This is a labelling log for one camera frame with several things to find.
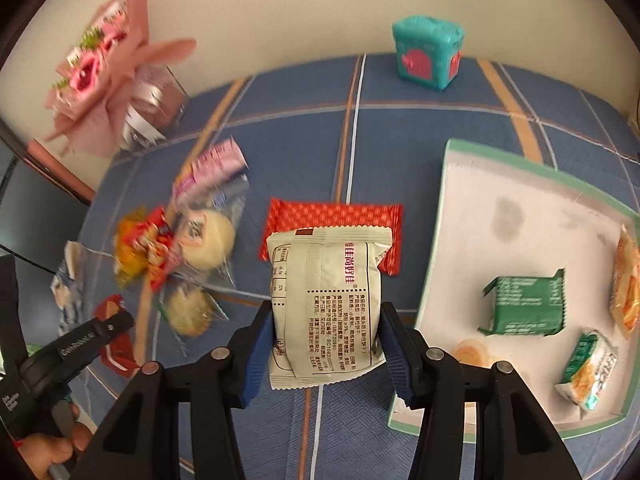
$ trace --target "green snack package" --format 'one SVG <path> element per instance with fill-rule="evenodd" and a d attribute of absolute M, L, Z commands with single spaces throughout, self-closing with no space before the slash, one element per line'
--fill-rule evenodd
<path fill-rule="evenodd" d="M 564 269 L 552 278 L 499 276 L 484 290 L 493 295 L 485 335 L 553 335 L 564 328 Z"/>
<path fill-rule="evenodd" d="M 607 386 L 617 360 L 616 349 L 600 332 L 583 331 L 556 391 L 580 406 L 582 412 L 590 412 Z"/>

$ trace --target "pink wrapping paper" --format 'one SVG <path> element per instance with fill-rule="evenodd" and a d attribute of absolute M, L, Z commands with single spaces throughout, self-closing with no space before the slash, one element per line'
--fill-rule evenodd
<path fill-rule="evenodd" d="M 68 141 L 62 155 L 73 150 L 112 156 L 122 142 L 136 69 L 143 64 L 182 61 L 196 47 L 194 39 L 149 43 L 146 0 L 110 0 L 97 9 L 89 27 L 95 25 L 115 2 L 126 6 L 126 19 L 120 23 L 119 17 L 116 18 L 114 25 L 117 27 L 113 27 L 113 31 L 106 27 L 100 47 L 82 54 L 78 70 L 74 70 L 67 60 L 56 69 L 61 76 L 70 77 L 70 86 L 52 88 L 47 96 L 45 106 L 54 110 L 54 131 L 45 140 L 66 136 Z M 85 68 L 81 74 L 84 78 L 79 78 L 78 71 Z M 86 85 L 82 91 L 73 88 L 79 80 Z"/>

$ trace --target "yellow candy wrapper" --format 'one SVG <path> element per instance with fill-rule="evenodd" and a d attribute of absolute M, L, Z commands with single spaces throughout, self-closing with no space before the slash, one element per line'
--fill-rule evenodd
<path fill-rule="evenodd" d="M 132 245 L 126 243 L 129 234 L 136 228 L 138 222 L 145 219 L 145 208 L 140 207 L 127 214 L 116 228 L 116 235 L 113 239 L 114 245 L 114 273 L 116 283 L 124 287 L 131 280 L 139 276 L 148 266 L 146 253 L 143 253 Z"/>
<path fill-rule="evenodd" d="M 627 228 L 620 229 L 609 310 L 622 335 L 631 337 L 640 315 L 640 253 Z"/>

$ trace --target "finger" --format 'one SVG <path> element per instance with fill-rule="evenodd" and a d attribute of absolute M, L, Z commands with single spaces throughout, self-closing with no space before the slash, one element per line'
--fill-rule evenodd
<path fill-rule="evenodd" d="M 73 447 L 66 438 L 35 433 L 22 441 L 18 449 L 36 478 L 46 478 L 51 464 L 61 464 L 71 458 Z"/>
<path fill-rule="evenodd" d="M 71 430 L 71 442 L 78 451 L 84 451 L 89 445 L 93 434 L 84 424 L 76 422 Z"/>
<path fill-rule="evenodd" d="M 74 419 L 78 420 L 78 417 L 80 416 L 80 406 L 77 404 L 71 404 L 71 413 L 74 414 Z"/>

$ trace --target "red snack wrapper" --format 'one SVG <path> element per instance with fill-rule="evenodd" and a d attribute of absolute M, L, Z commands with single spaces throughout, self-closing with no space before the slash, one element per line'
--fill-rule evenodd
<path fill-rule="evenodd" d="M 138 222 L 124 243 L 146 254 L 151 289 L 154 292 L 160 290 L 167 276 L 164 268 L 174 243 L 174 233 L 164 217 L 164 206 L 156 207 L 145 221 Z"/>
<path fill-rule="evenodd" d="M 332 226 L 391 227 L 393 245 L 378 265 L 389 276 L 400 272 L 402 248 L 402 204 L 366 205 L 323 202 L 288 202 L 272 198 L 264 224 L 264 235 L 258 257 L 268 260 L 267 238 L 273 233 L 308 227 Z"/>
<path fill-rule="evenodd" d="M 98 305 L 94 316 L 100 321 L 106 321 L 124 309 L 122 303 L 122 296 L 113 294 Z M 133 347 L 127 332 L 120 334 L 100 350 L 100 361 L 107 368 L 126 378 L 131 377 L 133 372 L 140 368 L 133 358 Z"/>

